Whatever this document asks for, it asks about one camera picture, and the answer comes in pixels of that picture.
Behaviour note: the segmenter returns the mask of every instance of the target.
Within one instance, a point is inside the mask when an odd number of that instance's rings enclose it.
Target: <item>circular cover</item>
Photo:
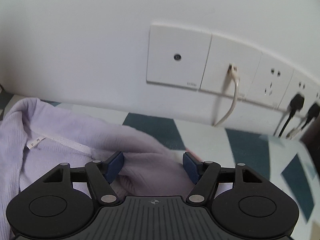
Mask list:
[[[83,192],[60,183],[27,188],[7,207],[15,233],[30,238],[60,238],[83,228],[93,216],[92,200]]]
[[[214,199],[211,210],[215,220],[239,237],[273,239],[290,235],[299,217],[294,200],[274,185],[245,184],[249,186],[235,187]]]

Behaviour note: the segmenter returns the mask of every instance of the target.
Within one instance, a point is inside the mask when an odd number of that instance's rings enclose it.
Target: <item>black power plug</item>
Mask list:
[[[309,111],[308,111],[308,115],[307,115],[307,120],[306,120],[305,124],[301,127],[300,130],[302,130],[303,128],[305,128],[305,127],[307,126],[307,124],[311,122],[311,120],[312,120],[313,118],[316,119],[316,118],[319,116],[319,114],[320,114],[320,106],[318,105],[318,103],[314,103],[314,104],[310,107],[310,109],[309,109]]]
[[[297,110],[300,111],[303,108],[303,104],[304,104],[304,96],[301,95],[300,93],[296,94],[292,100],[290,101],[290,114],[289,114],[289,118],[288,120],[285,122],[284,126],[281,129],[281,132],[279,133],[279,137],[281,137],[281,135],[284,132],[284,129],[287,127],[288,123],[290,122],[290,120],[294,117],[294,115],[296,114]]]

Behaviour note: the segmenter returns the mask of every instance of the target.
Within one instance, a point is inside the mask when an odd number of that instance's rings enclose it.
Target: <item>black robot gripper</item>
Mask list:
[[[70,168],[60,163],[14,197],[6,211],[16,240],[289,240],[299,209],[287,194],[244,163],[222,168],[183,155],[195,187],[181,196],[127,196],[110,184],[124,164],[108,160]],[[91,198],[73,189],[86,182]],[[218,196],[219,183],[233,187]]]

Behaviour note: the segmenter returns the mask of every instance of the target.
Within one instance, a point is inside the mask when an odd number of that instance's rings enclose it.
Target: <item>white tag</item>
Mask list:
[[[34,146],[38,145],[38,143],[41,142],[44,138],[45,138],[45,136],[39,136],[34,141],[27,143],[27,147],[29,149],[32,149]]]

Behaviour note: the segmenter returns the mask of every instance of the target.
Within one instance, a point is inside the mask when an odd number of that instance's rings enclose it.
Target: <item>electrical socket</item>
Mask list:
[[[211,33],[152,25],[147,81],[199,89]]]
[[[287,91],[279,105],[279,109],[287,110],[291,99],[297,93],[301,93],[304,96],[303,108],[300,110],[300,115],[302,116],[308,113],[309,108],[315,102],[320,102],[320,85],[301,72],[294,70]]]
[[[278,108],[293,75],[293,68],[262,53],[246,100]]]
[[[257,49],[213,35],[200,89],[233,96],[235,84],[227,71],[229,65],[234,64],[240,76],[239,98],[246,98],[260,58],[261,51]]]

